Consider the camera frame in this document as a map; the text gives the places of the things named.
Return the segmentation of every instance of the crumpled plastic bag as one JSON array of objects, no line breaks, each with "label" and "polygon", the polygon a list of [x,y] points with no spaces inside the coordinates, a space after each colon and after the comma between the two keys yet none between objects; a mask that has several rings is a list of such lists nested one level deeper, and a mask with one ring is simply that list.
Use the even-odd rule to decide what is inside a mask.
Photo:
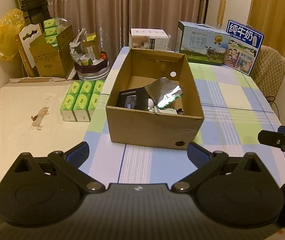
[{"label": "crumpled plastic bag", "polygon": [[0,20],[0,59],[12,60],[18,53],[15,36],[25,27],[23,12],[12,9]]}]

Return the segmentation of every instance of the plaid tablecloth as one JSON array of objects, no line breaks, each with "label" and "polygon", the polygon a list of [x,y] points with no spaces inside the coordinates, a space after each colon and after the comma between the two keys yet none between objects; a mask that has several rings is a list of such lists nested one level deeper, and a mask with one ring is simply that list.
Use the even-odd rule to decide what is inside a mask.
[{"label": "plaid tablecloth", "polygon": [[[90,155],[80,169],[106,186],[109,183],[167,183],[197,168],[185,150],[112,143],[105,106],[117,73],[129,49],[122,48],[95,110],[84,141]],[[253,80],[228,66],[190,63],[200,94],[205,120],[195,142],[209,151],[230,156],[255,152],[279,185],[285,183],[285,156],[281,150],[259,144],[261,130],[277,131],[281,125]]]}]

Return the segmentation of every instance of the power cord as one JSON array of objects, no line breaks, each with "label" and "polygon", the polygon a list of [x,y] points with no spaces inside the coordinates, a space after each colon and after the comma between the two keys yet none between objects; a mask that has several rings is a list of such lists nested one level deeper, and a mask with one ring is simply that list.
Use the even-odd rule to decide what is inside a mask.
[{"label": "power cord", "polygon": [[275,103],[275,99],[276,99],[276,98],[273,97],[273,96],[265,97],[265,98],[266,98],[266,100],[267,100],[268,103],[271,103],[270,106],[271,106],[273,103],[275,104],[275,106],[276,106],[276,108],[277,108],[278,120],[280,121],[278,107],[277,107],[277,105],[276,105],[276,103]]}]

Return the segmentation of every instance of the white object in box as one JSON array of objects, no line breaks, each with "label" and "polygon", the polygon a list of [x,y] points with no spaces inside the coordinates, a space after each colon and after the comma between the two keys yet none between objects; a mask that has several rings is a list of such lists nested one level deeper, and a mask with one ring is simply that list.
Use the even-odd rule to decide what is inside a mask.
[{"label": "white object in box", "polygon": [[167,50],[169,37],[164,30],[131,29],[129,48]]}]

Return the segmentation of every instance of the round hole in box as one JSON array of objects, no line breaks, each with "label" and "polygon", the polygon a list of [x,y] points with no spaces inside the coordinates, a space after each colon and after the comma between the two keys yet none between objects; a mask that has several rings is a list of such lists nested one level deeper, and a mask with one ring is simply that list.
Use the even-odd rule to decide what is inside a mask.
[{"label": "round hole in box", "polygon": [[176,146],[184,146],[185,145],[185,142],[183,141],[178,141],[175,143]]}]

